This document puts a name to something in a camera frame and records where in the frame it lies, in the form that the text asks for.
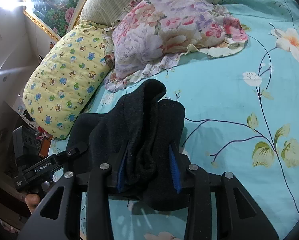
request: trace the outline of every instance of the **bed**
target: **bed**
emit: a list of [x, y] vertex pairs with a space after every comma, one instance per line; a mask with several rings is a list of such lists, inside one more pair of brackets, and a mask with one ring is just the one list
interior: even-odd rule
[[[212, 60], [190, 53], [178, 66], [149, 78], [166, 86], [165, 98], [185, 107], [181, 153], [207, 172], [233, 172], [283, 239], [299, 220], [299, 5], [295, 0], [219, 4], [240, 19], [249, 36], [246, 47]], [[109, 112], [145, 80], [115, 93], [100, 86], [84, 112]], [[54, 139], [49, 155], [66, 144]], [[57, 171], [54, 180], [62, 174]], [[187, 209], [158, 212], [141, 202], [110, 199], [110, 212], [115, 239], [184, 237]]]

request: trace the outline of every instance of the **bed sheet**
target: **bed sheet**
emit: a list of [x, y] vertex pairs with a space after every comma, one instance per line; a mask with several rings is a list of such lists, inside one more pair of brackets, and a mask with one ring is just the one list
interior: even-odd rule
[[[217, 59], [185, 55], [179, 66], [151, 78], [186, 109], [180, 151], [207, 172], [233, 172], [283, 239], [299, 219], [299, 6], [294, 0], [220, 2], [247, 31], [245, 49]], [[114, 94], [101, 87], [89, 112], [109, 112], [140, 84]], [[66, 143], [53, 142], [50, 153]], [[110, 210], [116, 240], [184, 237], [187, 209], [158, 212], [111, 199]], [[85, 217], [83, 198], [84, 232]]]

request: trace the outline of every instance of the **metal screw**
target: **metal screw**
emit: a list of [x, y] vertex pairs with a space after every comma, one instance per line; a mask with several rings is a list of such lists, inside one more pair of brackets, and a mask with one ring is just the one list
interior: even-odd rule
[[110, 165], [109, 165], [108, 163], [102, 163], [102, 164], [100, 165], [100, 168], [101, 168], [102, 170], [107, 170], [109, 167], [110, 167]]
[[190, 164], [188, 165], [188, 168], [191, 170], [191, 171], [196, 171], [198, 169], [198, 166], [196, 164]]
[[224, 176], [225, 176], [226, 179], [232, 179], [234, 177], [234, 175], [229, 171], [226, 171], [224, 173]]
[[69, 178], [73, 177], [73, 175], [74, 175], [74, 173], [72, 171], [67, 171], [67, 172], [65, 172], [64, 177], [69, 179]]

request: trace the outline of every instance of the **painting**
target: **painting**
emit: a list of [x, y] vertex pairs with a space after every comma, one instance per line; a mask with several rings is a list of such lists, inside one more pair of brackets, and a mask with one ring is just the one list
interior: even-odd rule
[[24, 13], [52, 38], [70, 31], [86, 0], [23, 0]]

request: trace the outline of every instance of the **finger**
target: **finger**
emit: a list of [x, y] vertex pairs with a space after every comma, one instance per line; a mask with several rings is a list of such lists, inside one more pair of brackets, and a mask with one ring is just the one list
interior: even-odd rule
[[29, 194], [25, 197], [25, 203], [30, 212], [33, 213], [37, 205], [40, 203], [40, 197], [36, 194]]

